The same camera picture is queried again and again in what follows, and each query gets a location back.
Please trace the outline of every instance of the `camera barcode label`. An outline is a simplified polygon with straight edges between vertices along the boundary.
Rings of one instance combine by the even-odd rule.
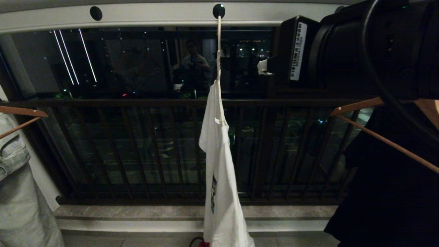
[[[308,25],[299,22],[297,25],[296,40],[293,48],[293,62],[291,63],[290,80],[299,80],[300,67],[302,66],[303,48],[305,46],[306,29]]]

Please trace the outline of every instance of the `white t-shirt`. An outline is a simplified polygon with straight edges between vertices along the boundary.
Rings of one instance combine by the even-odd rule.
[[[238,199],[229,126],[221,124],[216,81],[210,87],[200,135],[206,152],[204,241],[211,247],[254,247]]]

